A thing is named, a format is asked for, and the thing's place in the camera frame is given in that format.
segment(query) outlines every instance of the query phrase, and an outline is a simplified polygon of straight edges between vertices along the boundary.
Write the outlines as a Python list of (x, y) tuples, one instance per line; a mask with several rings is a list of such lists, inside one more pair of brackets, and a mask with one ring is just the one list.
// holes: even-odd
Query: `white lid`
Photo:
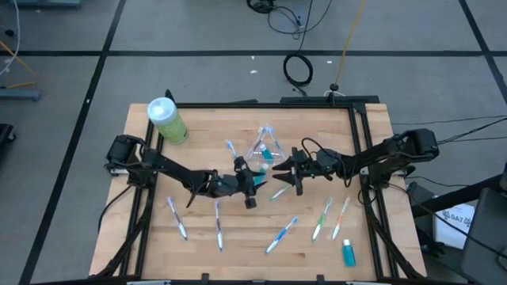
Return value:
[(154, 121), (163, 121), (169, 119), (176, 110), (176, 105), (172, 100), (160, 97), (153, 100), (148, 105), (148, 116)]

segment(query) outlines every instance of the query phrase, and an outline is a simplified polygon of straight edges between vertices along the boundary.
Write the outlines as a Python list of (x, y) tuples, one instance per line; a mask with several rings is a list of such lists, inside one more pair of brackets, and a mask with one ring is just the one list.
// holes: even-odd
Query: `wooden tabletop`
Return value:
[[(125, 134), (143, 138), (147, 128), (147, 106), (130, 107)], [(373, 143), (392, 136), (391, 123), (384, 104), (368, 104), (368, 121)], [(163, 154), (190, 169), (217, 169), (233, 173), (231, 152), (226, 147), (230, 139), (239, 154), (245, 154), (257, 138), (260, 126), (271, 124), (286, 153), (292, 146), (301, 148), (301, 139), (311, 137), (324, 147), (343, 154), (354, 154), (349, 115), (339, 109), (206, 109), (182, 108), (180, 114), (189, 129), (189, 138), (180, 146), (164, 144)], [(362, 130), (359, 116), (358, 129)], [(311, 143), (310, 150), (317, 150)], [(269, 198), (284, 184), (268, 175), (268, 183), (257, 196), (257, 207), (245, 209), (245, 196), (237, 194), (220, 200), (224, 250), (217, 248), (214, 200), (198, 196), (190, 208), (185, 208), (190, 192), (181, 184), (158, 175), (144, 261), (144, 279), (200, 279), (209, 273), (210, 279), (270, 279), (315, 280), (323, 274), (326, 280), (374, 280), (370, 241), (364, 208), (357, 201), (358, 178), (349, 188), (343, 180), (332, 182), (325, 178), (305, 179), (304, 194), (295, 189), (285, 192), (276, 202)], [(109, 200), (125, 188), (126, 176), (112, 179)], [(404, 187), (404, 181), (394, 177), (391, 183)], [(99, 272), (112, 258), (125, 239), (134, 191), (115, 203), (104, 217), (99, 233), (90, 274)], [(417, 241), (408, 197), (395, 188), (383, 190), (393, 241), (405, 258), (425, 275), (425, 266)], [(176, 227), (167, 203), (172, 196), (189, 240), (184, 241)], [(326, 224), (315, 243), (311, 235), (317, 225), (328, 197), (334, 204), (328, 211)], [(327, 239), (337, 221), (347, 196), (351, 197), (345, 221), (335, 241)], [(265, 249), (292, 217), (299, 222), (288, 236), (268, 255)], [(357, 266), (346, 268), (341, 253), (343, 239), (349, 239), (356, 254)], [(389, 275), (383, 243), (379, 239), (384, 275)], [(129, 272), (134, 271), (138, 243), (132, 249)]]

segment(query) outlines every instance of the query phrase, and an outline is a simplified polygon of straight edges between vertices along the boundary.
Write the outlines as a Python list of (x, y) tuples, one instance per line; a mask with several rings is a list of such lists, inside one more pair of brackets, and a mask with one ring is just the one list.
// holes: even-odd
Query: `green container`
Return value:
[(148, 117), (158, 132), (170, 144), (180, 144), (189, 136), (189, 130), (177, 112), (172, 100), (160, 97), (148, 105)]

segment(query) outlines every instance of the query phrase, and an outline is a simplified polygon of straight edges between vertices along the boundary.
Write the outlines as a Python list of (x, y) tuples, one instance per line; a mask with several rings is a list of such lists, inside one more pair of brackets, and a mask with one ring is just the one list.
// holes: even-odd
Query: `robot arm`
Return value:
[(339, 154), (330, 149), (320, 147), (314, 160), (304, 147), (304, 141), (313, 139), (305, 138), (302, 141), (305, 150), (297, 150), (292, 147), (292, 156), (273, 170), (288, 170), (287, 173), (273, 175), (274, 178), (295, 185), (296, 194), (303, 194), (302, 180), (305, 177), (324, 176), (327, 180), (333, 180), (332, 174), (347, 180), (357, 175), (363, 168), (369, 167), (370, 181), (373, 185), (385, 188), (391, 175), (401, 169), (412, 173), (415, 168), (409, 165), (412, 162), (428, 162), (439, 154), (435, 135), (427, 129), (405, 131), (400, 135), (393, 135), (384, 139), (380, 144), (356, 154), (348, 156)]
[[(136, 150), (139, 146), (139, 157)], [(106, 169), (125, 169), (128, 171), (128, 184), (146, 188), (153, 183), (153, 172), (163, 173), (180, 181), (192, 196), (187, 204), (190, 206), (197, 195), (211, 198), (232, 196), (242, 192), (246, 199), (246, 208), (256, 207), (254, 196), (265, 183), (254, 185), (254, 177), (264, 175), (251, 171), (243, 157), (234, 160), (235, 175), (218, 176), (216, 170), (190, 170), (175, 161), (151, 149), (140, 138), (130, 135), (118, 135), (106, 156)]]

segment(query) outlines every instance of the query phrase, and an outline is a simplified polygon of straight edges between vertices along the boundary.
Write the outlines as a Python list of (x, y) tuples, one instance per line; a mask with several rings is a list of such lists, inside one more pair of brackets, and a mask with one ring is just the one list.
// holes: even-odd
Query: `gray floor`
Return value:
[[(305, 18), (306, 2), (278, 2)], [(507, 3), (467, 2), (490, 49), (507, 50), (507, 22), (502, 13)], [(21, 50), (100, 51), (117, 3), (86, 0), (81, 9), (22, 10)], [(325, 6), (326, 1), (315, 0), (311, 18), (319, 17)], [(353, 0), (333, 2), (320, 26), (308, 33), (303, 49), (342, 49), (358, 6)], [(0, 25), (14, 28), (13, 9), (4, 5), (0, 12)], [(273, 24), (292, 29), (278, 16)], [(15, 45), (4, 36), (0, 40)], [(270, 30), (266, 16), (249, 10), (244, 1), (127, 0), (111, 49), (288, 50), (298, 46), (299, 41), (290, 35)], [(454, 0), (367, 1), (350, 48), (480, 51)], [(305, 90), (321, 96), (334, 80), (340, 58), (309, 59), (314, 80)], [(23, 60), (37, 71), (37, 88), (44, 97), (40, 102), (0, 102), (0, 122), (13, 124), (18, 133), (0, 171), (0, 215), (8, 229), (0, 233), (0, 284), (19, 281), (97, 64), (95, 57), (25, 56)], [(87, 276), (97, 219), (110, 183), (102, 169), (104, 155), (114, 136), (122, 132), (131, 103), (147, 103), (167, 88), (180, 102), (275, 102), (298, 96), (284, 78), (283, 60), (283, 56), (108, 57), (32, 281)], [(495, 58), (495, 62), (507, 73), (507, 58)], [(305, 76), (300, 63), (290, 62), (288, 69), (296, 79)], [(30, 80), (30, 74), (14, 63), (0, 77), (0, 86)], [(507, 104), (482, 56), (350, 56), (340, 91), (350, 96), (378, 95), (388, 105), (392, 123), (507, 114)], [(438, 139), (445, 139), (490, 121), (430, 127)], [(500, 123), (471, 138), (506, 132), (507, 126)], [(442, 183), (471, 184), (501, 171), (507, 158), (503, 146), (505, 140), (449, 143), (441, 147), (438, 159), (419, 165), (416, 174)], [(439, 194), (451, 191), (418, 182)], [(441, 270), (429, 263), (430, 275), (454, 278)]]

